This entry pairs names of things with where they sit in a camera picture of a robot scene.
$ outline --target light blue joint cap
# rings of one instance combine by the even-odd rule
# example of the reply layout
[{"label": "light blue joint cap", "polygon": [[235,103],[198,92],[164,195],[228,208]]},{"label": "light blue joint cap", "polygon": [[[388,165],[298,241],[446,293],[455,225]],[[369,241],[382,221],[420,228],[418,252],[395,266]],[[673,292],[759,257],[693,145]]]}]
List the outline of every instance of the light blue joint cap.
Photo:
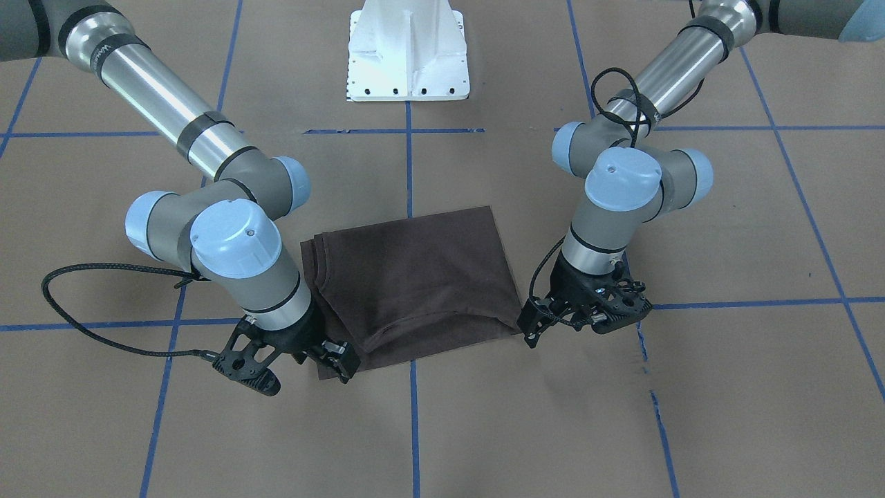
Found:
[{"label": "light blue joint cap", "polygon": [[707,159],[707,156],[698,149],[677,149],[689,156],[691,162],[695,165],[695,175],[697,178],[697,187],[695,188],[695,197],[691,198],[688,206],[695,204],[702,198],[707,197],[710,189],[713,188],[713,164]]},{"label": "light blue joint cap", "polygon": [[160,261],[151,251],[148,245],[148,220],[150,212],[157,205],[160,199],[167,195],[176,195],[175,192],[150,191],[143,193],[132,203],[126,212],[126,237],[129,242],[137,247],[142,253],[149,255],[151,258]]},{"label": "light blue joint cap", "polygon": [[292,207],[287,214],[291,214],[310,198],[311,178],[304,171],[304,166],[300,162],[288,156],[280,156],[274,159],[282,163],[286,171],[289,172],[289,180],[292,182]]},{"label": "light blue joint cap", "polygon": [[596,158],[584,183],[584,193],[605,210],[633,211],[655,198],[660,181],[661,165],[649,154],[612,147]]},{"label": "light blue joint cap", "polygon": [[196,257],[227,278],[250,278],[266,272],[280,258],[282,238],[265,211],[239,198],[203,210],[190,227]]},{"label": "light blue joint cap", "polygon": [[849,19],[840,42],[875,42],[885,37],[885,0],[866,0]]},{"label": "light blue joint cap", "polygon": [[572,171],[571,160],[568,159],[568,151],[572,147],[574,131],[582,124],[584,123],[580,121],[572,121],[562,125],[562,128],[556,132],[556,136],[553,137],[553,145],[550,147],[553,162],[557,163],[569,175],[574,175],[574,171]]}]

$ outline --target black gripper mount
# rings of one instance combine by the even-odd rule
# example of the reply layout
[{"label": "black gripper mount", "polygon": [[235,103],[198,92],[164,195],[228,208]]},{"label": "black gripper mount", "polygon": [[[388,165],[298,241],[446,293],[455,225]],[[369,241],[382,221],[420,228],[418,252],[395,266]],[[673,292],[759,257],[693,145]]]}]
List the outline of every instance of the black gripper mount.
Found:
[{"label": "black gripper mount", "polygon": [[590,325],[597,334],[607,334],[639,322],[652,310],[644,290],[645,285],[630,277],[623,261],[608,275],[589,275],[575,269],[560,253],[550,272],[550,292],[544,299],[529,296],[516,324],[529,347],[535,347],[541,334],[556,323],[546,314],[563,320],[571,315],[568,321],[576,331]]},{"label": "black gripper mount", "polygon": [[[267,367],[280,354],[291,354],[298,364],[310,357],[333,369],[341,382],[347,384],[359,368],[357,352],[347,342],[328,338],[324,330],[325,320],[313,302],[300,320],[280,331],[260,329],[244,316],[227,340],[224,351],[212,361],[212,367],[231,380],[265,396],[273,396],[280,391],[280,380]],[[250,342],[243,350],[235,351],[240,336],[246,336]],[[259,362],[255,355],[264,347],[272,347],[273,351]]]}]

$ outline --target white metal pedestal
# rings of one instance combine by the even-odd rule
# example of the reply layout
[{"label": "white metal pedestal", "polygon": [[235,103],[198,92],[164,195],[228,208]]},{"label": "white metal pedestal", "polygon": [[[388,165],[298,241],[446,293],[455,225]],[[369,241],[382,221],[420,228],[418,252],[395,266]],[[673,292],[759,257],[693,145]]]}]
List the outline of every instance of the white metal pedestal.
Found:
[{"label": "white metal pedestal", "polygon": [[366,0],[350,15],[348,49],[348,100],[460,100],[470,94],[464,16],[448,0]]}]

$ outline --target brown paper floor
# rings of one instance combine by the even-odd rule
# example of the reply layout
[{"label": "brown paper floor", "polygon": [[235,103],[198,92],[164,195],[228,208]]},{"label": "brown paper floor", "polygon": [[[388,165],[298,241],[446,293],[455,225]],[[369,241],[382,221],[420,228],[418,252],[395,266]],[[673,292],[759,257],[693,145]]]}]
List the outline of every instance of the brown paper floor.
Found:
[{"label": "brown paper floor", "polygon": [[[585,73],[637,74],[689,16],[452,0],[470,98],[355,104],[361,1],[114,4],[252,142],[305,164],[312,198],[279,222],[297,260],[321,231],[492,205],[523,299],[581,195],[550,141],[589,118]],[[630,246],[658,305],[639,331],[559,326],[534,350],[506,338],[347,385],[279,361],[265,398],[196,359],[101,346],[42,301],[54,268],[150,264],[129,204],[200,176],[94,76],[2,64],[0,495],[883,496],[883,74],[884,42],[761,35],[665,121],[650,143],[705,152],[716,184]],[[62,278],[65,307],[133,345],[220,348],[237,317],[210,284]]]}]

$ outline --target cloth fold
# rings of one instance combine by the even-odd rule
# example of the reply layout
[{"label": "cloth fold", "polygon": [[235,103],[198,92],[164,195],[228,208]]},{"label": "cloth fold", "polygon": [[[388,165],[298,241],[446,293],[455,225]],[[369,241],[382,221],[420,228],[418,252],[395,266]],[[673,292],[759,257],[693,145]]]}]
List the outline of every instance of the cloth fold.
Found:
[{"label": "cloth fold", "polygon": [[327,335],[356,348],[361,370],[519,333],[488,206],[322,233],[301,251]]}]

